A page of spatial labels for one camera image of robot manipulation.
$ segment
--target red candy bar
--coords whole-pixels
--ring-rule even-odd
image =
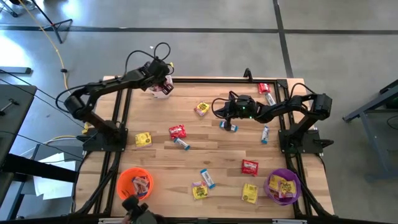
[[[259,171],[259,163],[253,161],[242,160],[242,174],[251,174],[257,176]]]
[[[271,88],[269,88],[269,85],[266,83],[259,83],[259,93],[263,94],[263,93],[270,93],[271,92]]]
[[[185,127],[183,124],[169,128],[169,132],[172,139],[187,137],[187,133],[185,132]]]

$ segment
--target wooden tabletop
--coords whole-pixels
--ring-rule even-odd
[[[303,83],[301,78],[288,78],[289,88],[295,83]],[[176,83],[171,97],[167,100],[155,99],[150,93],[133,90],[127,119],[129,137],[122,153],[119,174],[132,167],[148,170],[154,178],[151,195],[143,200],[149,210],[165,217],[220,217],[220,218],[293,218],[293,207],[279,206],[269,199],[263,189],[264,181],[274,169],[286,167],[284,156],[280,153],[277,132],[280,129],[278,118],[270,127],[268,144],[261,144],[264,125],[250,119],[234,119],[238,125],[236,133],[219,128],[220,119],[211,111],[199,117],[194,111],[199,102],[211,103],[215,98],[228,98],[228,92],[251,95],[256,101],[266,104],[266,99],[257,91],[255,84],[209,84]],[[304,95],[302,86],[296,86],[294,94]],[[96,113],[103,119],[111,119],[116,93],[101,97]],[[215,103],[215,109],[224,102]],[[303,116],[294,113],[296,122]],[[169,128],[184,124],[187,137],[184,139],[191,148],[183,150],[170,140]],[[134,135],[150,132],[153,145],[137,149]],[[76,209],[79,209],[93,193],[100,179],[103,152],[93,152],[81,168],[76,191]],[[330,213],[333,213],[325,171],[314,155],[303,154],[303,164],[307,184],[314,196]],[[257,161],[259,175],[252,177],[241,173],[242,159]],[[192,182],[201,181],[200,171],[208,169],[216,187],[209,197],[194,200]],[[257,204],[241,200],[244,183],[259,187]],[[108,187],[105,188],[101,211],[106,204]],[[121,206],[122,200],[115,192],[112,216],[126,214]]]

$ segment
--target orange bowl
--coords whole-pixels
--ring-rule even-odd
[[[145,176],[149,181],[148,193],[144,196],[138,197],[138,199],[144,200],[145,198],[147,198],[152,192],[152,189],[154,188],[154,180],[148,171],[138,167],[130,168],[120,174],[118,182],[116,183],[116,191],[119,197],[122,200],[125,200],[129,196],[135,195],[136,190],[134,188],[134,184],[132,183],[132,179],[134,177],[145,177]]]

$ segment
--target desk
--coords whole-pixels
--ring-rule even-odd
[[[287,82],[291,88],[295,83],[303,83],[303,79],[291,78]],[[243,183],[262,187],[272,170],[286,167],[279,149],[279,119],[274,118],[267,124],[271,129],[269,143],[263,145],[260,142],[263,124],[250,119],[234,119],[232,123],[238,125],[239,129],[236,133],[230,133],[219,128],[221,120],[211,111],[202,118],[193,111],[201,101],[211,103],[217,97],[227,98],[230,90],[239,95],[251,95],[256,101],[266,103],[264,96],[257,92],[257,85],[252,83],[176,83],[167,100],[158,100],[148,92],[133,90],[126,124],[129,138],[126,150],[122,153],[119,173],[138,166],[152,174],[154,189],[149,198],[143,201],[148,204],[150,211],[165,217],[294,217],[292,206],[277,205],[265,196],[261,188],[257,205],[241,200]],[[294,94],[306,94],[304,87],[296,86]],[[101,97],[96,113],[103,119],[111,119],[115,99],[116,93]],[[223,102],[215,103],[215,108],[222,105]],[[294,113],[294,117],[299,121],[303,116]],[[184,124],[187,130],[184,141],[191,145],[188,151],[170,140],[169,127],[178,124]],[[134,135],[145,131],[151,133],[153,145],[137,149]],[[103,152],[93,152],[83,164],[76,189],[77,209],[97,187],[103,157]],[[308,187],[325,210],[333,213],[325,171],[319,158],[309,154],[303,154],[302,157]],[[257,177],[241,174],[242,159],[259,163]],[[216,187],[210,190],[209,198],[194,201],[191,183],[201,180],[200,170],[204,168],[208,169]],[[108,188],[105,188],[101,211],[107,192]],[[113,217],[126,214],[121,203],[122,200],[115,193],[111,211]]]

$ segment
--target gray floor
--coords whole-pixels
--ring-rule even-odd
[[[54,22],[73,18],[74,26],[277,27],[271,0],[38,3]],[[398,2],[393,0],[280,0],[279,4],[286,29],[398,29]],[[18,18],[1,12],[0,24],[35,26],[26,12],[19,12]],[[32,12],[45,24],[37,10]],[[54,33],[49,34],[56,42]],[[66,38],[57,46],[70,71],[70,86],[119,75],[130,51],[150,51],[149,47],[160,41],[172,46],[169,59],[175,64],[176,76],[240,77],[249,67],[256,77],[286,77],[278,34],[69,32]],[[398,77],[398,35],[287,35],[286,39],[294,77],[304,78],[311,89],[333,98],[330,118],[317,126],[322,137],[335,140],[324,158],[335,213],[344,218],[397,223],[398,182],[365,181],[364,174],[378,167],[375,154],[360,120],[346,124],[341,117],[374,98],[379,89]],[[22,77],[53,96],[64,89],[60,63],[43,33],[0,31],[0,43],[0,65],[32,67],[33,74]],[[129,68],[146,60],[136,55]],[[20,134],[46,141],[79,134],[80,129],[36,99]],[[17,138],[12,151],[21,154],[32,146],[34,143]]]

